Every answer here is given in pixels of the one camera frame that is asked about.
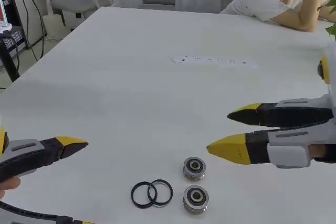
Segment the white table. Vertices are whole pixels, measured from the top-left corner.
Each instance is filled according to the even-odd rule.
[[[326,93],[317,64],[331,40],[327,25],[302,33],[239,16],[99,9],[0,95],[10,139],[61,134],[90,145],[24,177],[4,200],[98,224],[333,223],[336,165],[240,166],[206,151],[219,138],[260,129],[226,119],[242,105]],[[245,56],[258,68],[171,61],[183,54]],[[207,165],[196,184],[210,203],[198,217],[182,205],[190,156]],[[137,209],[132,186],[157,178],[172,184],[173,200]],[[142,189],[135,196],[144,202]],[[158,190],[162,200],[167,192]]]

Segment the floor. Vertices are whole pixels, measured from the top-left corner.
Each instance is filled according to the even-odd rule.
[[[52,50],[56,45],[58,44],[58,41],[52,41],[52,40],[45,40],[45,49],[44,49],[44,55],[48,53],[50,50]],[[37,59],[40,58],[41,51],[42,51],[42,41],[38,42],[35,46],[33,46],[34,53],[37,57]],[[29,50],[22,50],[19,53],[19,60],[20,60],[20,68],[19,73],[23,74],[26,72],[31,66],[33,66],[36,63],[36,60],[34,58],[34,55],[32,51]],[[17,59],[15,57],[14,60],[15,65],[17,65]],[[5,69],[0,70],[0,92],[3,91],[2,88],[8,88],[12,84],[7,72]]]

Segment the woman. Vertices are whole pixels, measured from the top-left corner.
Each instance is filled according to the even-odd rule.
[[[328,0],[233,0],[221,13],[257,17],[302,31],[312,31],[319,17],[336,22]]]

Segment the metal bearing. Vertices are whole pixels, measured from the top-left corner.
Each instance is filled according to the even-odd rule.
[[[190,186],[183,194],[184,208],[193,215],[202,214],[209,203],[209,195],[201,186]]]
[[[191,180],[200,180],[205,175],[205,163],[198,157],[189,157],[184,161],[183,174]]]

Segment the black ring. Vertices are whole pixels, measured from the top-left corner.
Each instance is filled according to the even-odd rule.
[[[148,186],[148,189],[149,189],[150,187],[153,187],[153,188],[154,188],[155,195],[154,195],[154,199],[153,199],[153,201],[155,201],[156,198],[158,197],[158,191],[157,191],[156,187],[155,187],[154,185],[152,185],[152,184],[153,184],[153,183],[149,183],[149,182],[144,181],[144,182],[137,183],[135,186],[133,186],[133,188],[132,188],[132,190],[131,190],[131,199],[132,199],[133,203],[134,203],[138,208],[145,209],[145,208],[149,208],[149,207],[151,207],[151,206],[154,204],[154,202],[152,202],[152,201],[149,202],[149,203],[147,203],[147,204],[139,204],[139,203],[135,202],[134,197],[133,197],[134,192],[135,192],[135,190],[136,190],[138,187],[140,187],[140,186]]]
[[[168,199],[167,201],[165,201],[165,202],[157,202],[155,196],[154,196],[154,198],[152,198],[152,196],[151,196],[151,194],[150,194],[150,188],[151,188],[151,186],[153,186],[155,183],[164,183],[165,185],[167,185],[167,187],[168,187],[169,190],[170,190],[170,197],[169,197],[169,199]],[[150,185],[148,186],[148,189],[147,189],[147,196],[148,196],[148,199],[151,201],[151,203],[153,203],[154,205],[156,205],[156,206],[160,206],[160,207],[165,206],[165,205],[167,205],[167,204],[169,203],[169,201],[171,201],[172,198],[173,198],[173,187],[172,187],[167,181],[165,181],[165,180],[163,180],[163,179],[157,179],[157,180],[154,180],[154,181],[153,181],[152,183],[150,183]]]

